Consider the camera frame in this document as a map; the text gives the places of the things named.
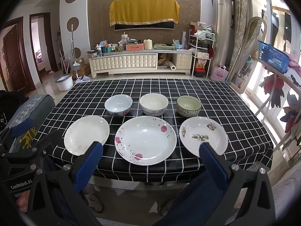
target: basket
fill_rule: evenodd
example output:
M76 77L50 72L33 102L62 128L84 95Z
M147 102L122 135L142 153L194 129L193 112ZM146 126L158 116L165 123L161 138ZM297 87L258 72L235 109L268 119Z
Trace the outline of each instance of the basket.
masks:
M278 70L280 73L286 73L290 58L275 47L262 41L258 42L258 58L268 65L272 66L274 69Z

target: wooden door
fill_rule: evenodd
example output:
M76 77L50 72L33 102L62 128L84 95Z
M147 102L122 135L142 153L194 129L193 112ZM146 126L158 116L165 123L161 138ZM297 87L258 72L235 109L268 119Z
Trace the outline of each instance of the wooden door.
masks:
M56 63L55 52L52 44L50 13L44 13L44 32L50 67L53 71L58 71L58 65Z
M20 52L18 47L17 25L4 37L3 48L9 79L14 91L22 90L24 94L30 92L26 77L23 72Z

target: paper towel roll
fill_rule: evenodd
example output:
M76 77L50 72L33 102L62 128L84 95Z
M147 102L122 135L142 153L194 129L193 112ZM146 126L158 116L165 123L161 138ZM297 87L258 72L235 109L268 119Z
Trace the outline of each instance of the paper towel roll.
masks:
M171 68L171 70L176 70L175 65L172 62L168 62L169 67Z

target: pink bag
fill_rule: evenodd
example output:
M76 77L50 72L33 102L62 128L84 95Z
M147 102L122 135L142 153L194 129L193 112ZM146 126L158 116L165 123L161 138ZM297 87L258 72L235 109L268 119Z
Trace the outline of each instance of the pink bag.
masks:
M224 68L215 66L210 76L210 79L213 81L224 82L228 76L228 73L229 72Z

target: blue gripper pad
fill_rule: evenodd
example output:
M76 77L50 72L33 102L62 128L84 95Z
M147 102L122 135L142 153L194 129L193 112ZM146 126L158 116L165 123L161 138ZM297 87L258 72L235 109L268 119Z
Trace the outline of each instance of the blue gripper pad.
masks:
M214 157L205 144L210 145L208 142L204 142L200 145L200 158L205 165L206 170L209 172L209 175L216 184L216 187L218 187L219 190L225 191L228 188L228 176L222 166L219 164L218 160Z
M25 121L23 121L22 123L20 123L19 125L13 128L13 131L11 132L11 136L13 138L18 138L32 127L33 127L33 120L31 118L27 118Z
M94 149L87 156L86 160L83 162L82 166L78 169L75 175L74 188L77 192L83 190L91 176L93 175L97 164L99 163L103 155L103 147L101 143L96 142Z

